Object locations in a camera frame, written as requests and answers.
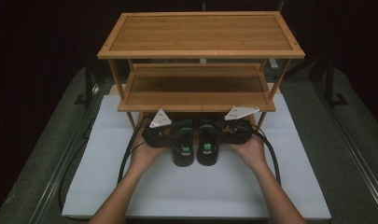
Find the black metal stand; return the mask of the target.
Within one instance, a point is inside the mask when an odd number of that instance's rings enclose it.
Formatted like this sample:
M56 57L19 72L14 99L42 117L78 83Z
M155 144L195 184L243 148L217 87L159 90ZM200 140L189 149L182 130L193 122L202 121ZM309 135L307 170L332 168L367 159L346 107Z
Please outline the black metal stand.
M85 108L91 105L94 88L97 83L95 67L96 59L94 57L89 58L85 62L85 66L82 68L82 71L84 72L84 92L76 98L76 105L84 105Z
M327 103L334 107L336 105L347 105L347 102L341 93L333 92L334 84L334 66L333 60L330 56L326 58L326 72L325 72L325 99Z

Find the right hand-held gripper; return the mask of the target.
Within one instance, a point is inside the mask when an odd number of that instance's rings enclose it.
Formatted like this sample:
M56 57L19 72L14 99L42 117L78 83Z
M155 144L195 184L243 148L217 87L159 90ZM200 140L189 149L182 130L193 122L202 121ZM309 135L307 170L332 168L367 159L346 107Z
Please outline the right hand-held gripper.
M253 131L252 123L246 117L257 112L258 107L234 106L224 117L227 131L222 133L222 142L235 145L246 143Z

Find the black sneaker green tab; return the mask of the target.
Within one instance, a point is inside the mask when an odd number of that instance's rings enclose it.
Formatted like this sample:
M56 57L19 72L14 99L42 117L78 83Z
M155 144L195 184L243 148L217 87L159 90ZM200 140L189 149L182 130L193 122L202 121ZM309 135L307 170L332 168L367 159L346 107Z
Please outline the black sneaker green tab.
M199 124L199 145L197 161L205 166L217 163L219 129L211 119L201 119Z
M191 119L181 120L174 128L173 162L179 167L187 167L194 161L193 135L195 128Z

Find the person's right hand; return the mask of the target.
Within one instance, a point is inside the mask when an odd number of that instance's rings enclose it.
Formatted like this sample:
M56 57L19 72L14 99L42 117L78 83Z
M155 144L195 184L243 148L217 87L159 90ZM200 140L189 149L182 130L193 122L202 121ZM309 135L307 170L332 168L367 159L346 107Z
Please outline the person's right hand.
M244 164L254 172L265 170L268 165L265 158L263 141L252 135L251 138L241 145L231 144L231 147L239 154Z

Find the person's left hand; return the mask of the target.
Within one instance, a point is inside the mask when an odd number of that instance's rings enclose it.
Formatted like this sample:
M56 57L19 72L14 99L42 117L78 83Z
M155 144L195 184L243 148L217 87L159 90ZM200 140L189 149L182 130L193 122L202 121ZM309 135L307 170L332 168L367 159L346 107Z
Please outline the person's left hand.
M144 140L142 133L144 129L139 130L138 135L133 142L133 152L129 170L145 173L154 163L154 161L166 150L168 147L151 147Z

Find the metal floor rail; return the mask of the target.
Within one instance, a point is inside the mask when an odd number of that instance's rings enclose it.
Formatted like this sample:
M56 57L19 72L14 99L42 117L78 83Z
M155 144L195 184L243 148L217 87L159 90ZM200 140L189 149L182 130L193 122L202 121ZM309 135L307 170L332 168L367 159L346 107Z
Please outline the metal floor rail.
M374 173L372 172L370 166L365 161L364 157L362 156L355 139L352 137L348 128L344 125L343 120L341 119L338 112L329 104L329 102L324 98L324 93L322 86L320 84L314 84L313 88L315 89L316 94L322 101L323 105L326 107L331 120L333 121L334 125L337 127L344 144L350 154L353 163L355 164L356 168L358 169L360 175L362 176L367 188L369 189L372 198L375 200L376 204L378 205L378 180L375 177Z
M78 218L63 217L63 204L73 180L85 146L90 138L91 128L103 96L110 86L96 83L91 105L76 105L76 98L84 91L69 89L46 128L46 137L40 141L42 156L35 161L45 168L45 185L27 224L78 224Z

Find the wooden shoe rack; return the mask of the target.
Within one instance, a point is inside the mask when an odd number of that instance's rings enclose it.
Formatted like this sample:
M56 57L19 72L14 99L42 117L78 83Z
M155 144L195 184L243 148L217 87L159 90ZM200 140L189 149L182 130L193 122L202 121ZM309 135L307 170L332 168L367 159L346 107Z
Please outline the wooden shoe rack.
M130 66L127 82L117 85L120 112L256 107L256 125L275 110L280 86L267 83L266 62L303 56L277 11L123 13L98 53L114 75L118 60Z

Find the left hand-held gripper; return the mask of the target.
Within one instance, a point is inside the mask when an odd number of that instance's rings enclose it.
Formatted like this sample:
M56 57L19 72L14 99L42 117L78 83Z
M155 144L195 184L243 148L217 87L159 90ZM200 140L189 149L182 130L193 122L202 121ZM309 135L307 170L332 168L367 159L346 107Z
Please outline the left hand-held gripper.
M171 147L175 143L175 138L171 134L172 127L172 120L161 108L152 117L151 122L144 129L142 136L151 147Z

